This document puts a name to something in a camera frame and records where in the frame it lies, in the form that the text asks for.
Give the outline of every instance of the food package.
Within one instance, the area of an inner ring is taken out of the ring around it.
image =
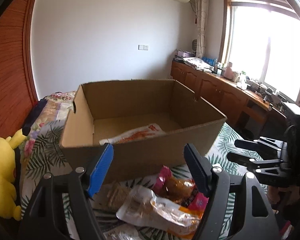
[[[107,195],[108,207],[113,211],[117,211],[123,205],[124,201],[129,195],[130,190],[130,188],[121,186],[118,182],[113,184]]]
[[[141,240],[133,225],[124,224],[103,233],[107,240]]]
[[[163,166],[158,174],[158,178],[152,190],[160,197],[181,204],[188,199],[194,189],[194,182],[190,179],[176,179],[171,170]]]
[[[198,191],[192,179],[176,179],[166,166],[160,170],[152,190],[160,197],[168,198],[190,210],[201,212],[204,212],[209,200]]]
[[[156,123],[151,123],[147,126],[129,130],[113,138],[102,139],[99,141],[99,143],[100,145],[104,145],[105,143],[111,143],[111,144],[125,143],[133,140],[151,138],[154,136],[164,135],[164,134],[165,132],[162,131],[159,125],[157,125]]]
[[[153,227],[175,236],[192,239],[202,212],[191,211],[169,199],[157,197],[146,187],[137,185],[116,213],[117,218],[139,227]]]

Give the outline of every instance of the floral bedsheet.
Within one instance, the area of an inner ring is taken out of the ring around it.
[[[65,123],[66,115],[72,107],[72,95],[67,102],[49,99],[49,106],[46,106],[39,116],[38,120],[33,125],[33,130],[29,135],[29,139],[23,145],[23,181],[21,194],[22,214],[24,214],[30,198],[38,185],[41,177],[46,172],[51,172],[54,176],[63,175],[72,171],[70,165],[63,156],[59,148],[59,140]],[[245,167],[236,163],[229,162],[226,155],[229,151],[236,151],[255,159],[261,160],[261,157],[253,151],[238,149],[234,146],[234,141],[241,138],[228,124],[224,124],[212,145],[206,157],[212,164],[219,163],[223,169],[230,174],[243,175],[247,170]],[[177,178],[189,178],[191,174],[186,165],[180,165],[171,169],[173,175]],[[121,182],[123,186],[133,187],[134,185],[143,185],[152,187],[155,183],[156,176],[147,176],[145,178],[134,179]],[[118,220],[115,212],[105,211],[102,208],[103,199],[108,185],[102,187],[100,193],[95,194],[91,201],[97,221],[99,222],[103,232],[112,230],[121,225],[123,222]],[[72,212],[70,208],[70,200],[68,194],[63,194],[64,212],[67,221],[69,234],[73,239],[79,239]],[[230,193],[226,215],[224,218],[223,228],[220,234],[220,239],[227,236],[231,224],[231,218],[234,206],[234,194]],[[139,236],[143,240],[181,240],[167,232],[155,228],[136,228]]]

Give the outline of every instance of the screw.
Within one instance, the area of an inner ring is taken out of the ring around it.
[[[76,172],[76,173],[83,173],[83,172],[84,172],[84,167],[77,167],[77,168],[75,169],[75,172]]]
[[[51,177],[52,177],[52,175],[49,172],[43,175],[44,179],[50,179]]]
[[[247,172],[246,173],[246,176],[249,178],[249,179],[253,179],[254,178],[254,174],[252,172]]]
[[[222,171],[222,169],[220,167],[213,167],[213,172],[215,173],[220,173]]]

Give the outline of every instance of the blue gripper pad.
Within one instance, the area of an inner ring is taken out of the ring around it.
[[[106,177],[110,164],[113,160],[113,146],[109,143],[103,147],[103,152],[96,161],[95,164],[91,164],[87,167],[86,174],[89,176],[89,186],[86,190],[89,197],[93,197],[95,193],[98,193],[101,185]]]

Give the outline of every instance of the pikachu plush toy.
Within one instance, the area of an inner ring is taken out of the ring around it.
[[[17,198],[13,183],[16,178],[14,149],[26,139],[22,129],[11,138],[0,138],[0,217],[21,220],[21,207],[14,203]]]

